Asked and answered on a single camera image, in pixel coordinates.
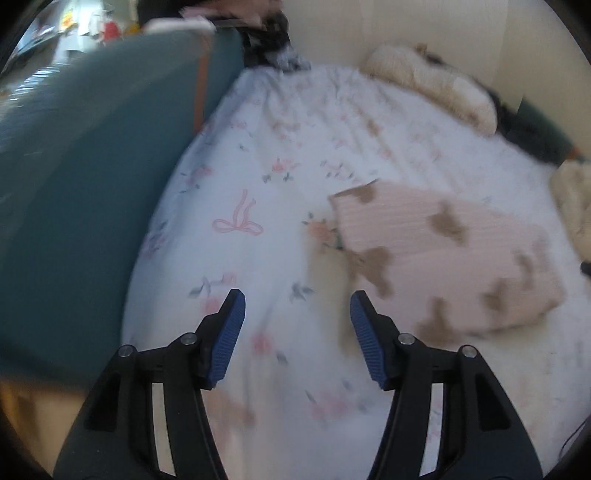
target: metal screw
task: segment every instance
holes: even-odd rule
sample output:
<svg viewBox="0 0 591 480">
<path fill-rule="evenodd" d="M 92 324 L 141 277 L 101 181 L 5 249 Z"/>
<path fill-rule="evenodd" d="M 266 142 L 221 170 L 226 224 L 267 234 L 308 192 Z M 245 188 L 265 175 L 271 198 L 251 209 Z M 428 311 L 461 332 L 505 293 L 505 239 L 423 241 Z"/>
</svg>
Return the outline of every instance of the metal screw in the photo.
<svg viewBox="0 0 591 480">
<path fill-rule="evenodd" d="M 410 333 L 401 333 L 398 335 L 398 341 L 403 345 L 412 345 L 416 340 Z"/>
<path fill-rule="evenodd" d="M 119 347 L 119 350 L 117 350 L 117 354 L 121 357 L 121 358 L 125 358 L 127 356 L 130 356 L 132 353 L 134 353 L 135 351 L 135 347 L 133 345 L 123 345 Z"/>
<path fill-rule="evenodd" d="M 195 335 L 194 333 L 185 333 L 182 337 L 181 337 L 181 343 L 183 345 L 192 345 L 197 341 L 197 335 Z"/>
<path fill-rule="evenodd" d="M 468 358 L 476 358 L 478 355 L 478 350 L 476 350 L 472 345 L 465 345 L 462 347 L 462 355 Z"/>
</svg>

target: pink ribbon print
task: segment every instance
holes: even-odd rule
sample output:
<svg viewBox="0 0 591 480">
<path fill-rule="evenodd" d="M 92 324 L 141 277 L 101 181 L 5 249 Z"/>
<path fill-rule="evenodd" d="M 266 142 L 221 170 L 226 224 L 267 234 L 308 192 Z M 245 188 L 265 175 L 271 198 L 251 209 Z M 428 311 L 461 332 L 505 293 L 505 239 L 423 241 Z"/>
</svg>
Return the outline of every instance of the pink ribbon print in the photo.
<svg viewBox="0 0 591 480">
<path fill-rule="evenodd" d="M 256 200 L 252 199 L 248 206 L 242 210 L 244 204 L 246 203 L 246 197 L 248 196 L 248 190 L 242 189 L 242 199 L 238 206 L 234 210 L 234 215 L 232 216 L 232 223 L 224 220 L 223 218 L 218 218 L 213 221 L 212 227 L 217 233 L 229 233 L 233 231 L 244 232 L 250 235 L 258 236 L 263 233 L 264 229 L 258 223 L 251 222 L 248 219 L 248 215 L 250 209 L 256 205 Z M 238 223 L 238 218 L 240 217 L 240 213 L 242 211 L 242 221 Z"/>
</svg>

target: brown strap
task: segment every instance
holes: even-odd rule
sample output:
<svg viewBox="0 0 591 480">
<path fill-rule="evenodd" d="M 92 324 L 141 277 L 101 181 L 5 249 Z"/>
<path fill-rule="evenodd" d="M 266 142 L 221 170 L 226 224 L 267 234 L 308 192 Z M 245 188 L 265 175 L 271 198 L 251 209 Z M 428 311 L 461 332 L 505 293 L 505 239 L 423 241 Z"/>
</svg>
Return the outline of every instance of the brown strap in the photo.
<svg viewBox="0 0 591 480">
<path fill-rule="evenodd" d="M 570 151 L 566 154 L 565 160 L 576 160 L 579 157 L 582 157 L 583 154 L 577 147 L 573 147 Z"/>
<path fill-rule="evenodd" d="M 212 38 L 202 37 L 203 57 L 199 58 L 197 66 L 197 85 L 195 91 L 195 114 L 193 122 L 193 132 L 198 134 L 203 128 L 203 108 L 205 107 L 205 97 L 207 93 L 207 73 L 209 69 L 209 57 L 212 50 Z"/>
</svg>

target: white bedsheet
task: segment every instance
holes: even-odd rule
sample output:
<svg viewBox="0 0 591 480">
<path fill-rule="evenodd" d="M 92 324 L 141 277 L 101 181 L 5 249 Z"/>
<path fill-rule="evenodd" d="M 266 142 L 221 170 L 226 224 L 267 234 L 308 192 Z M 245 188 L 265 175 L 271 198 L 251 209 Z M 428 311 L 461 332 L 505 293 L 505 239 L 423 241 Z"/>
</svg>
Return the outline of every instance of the white bedsheet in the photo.
<svg viewBox="0 0 591 480">
<path fill-rule="evenodd" d="M 591 378 L 591 293 L 548 191 L 551 172 L 502 138 L 479 137 L 421 96 L 355 70 L 247 70 L 154 213 L 122 341 L 166 345 L 240 288 L 246 320 L 218 386 L 223 398 L 207 405 L 229 477 L 364 479 L 391 393 L 370 380 L 350 335 L 346 264 L 327 196 L 378 177 L 453 192 L 550 234 L 567 301 L 547 321 L 449 345 L 480 349 L 547 471 L 589 414 Z M 436 461 L 440 419 L 435 398 L 424 472 Z"/>
</svg>

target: red object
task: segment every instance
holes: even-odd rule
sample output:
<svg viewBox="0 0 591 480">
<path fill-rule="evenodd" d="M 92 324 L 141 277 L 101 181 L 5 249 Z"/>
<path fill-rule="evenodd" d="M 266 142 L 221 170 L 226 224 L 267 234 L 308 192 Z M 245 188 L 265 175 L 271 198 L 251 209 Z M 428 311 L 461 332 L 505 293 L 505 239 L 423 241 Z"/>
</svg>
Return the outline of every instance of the red object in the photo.
<svg viewBox="0 0 591 480">
<path fill-rule="evenodd" d="M 121 38 L 121 31 L 117 24 L 109 20 L 105 23 L 105 32 L 103 33 L 104 41 L 114 40 L 116 38 Z"/>
</svg>

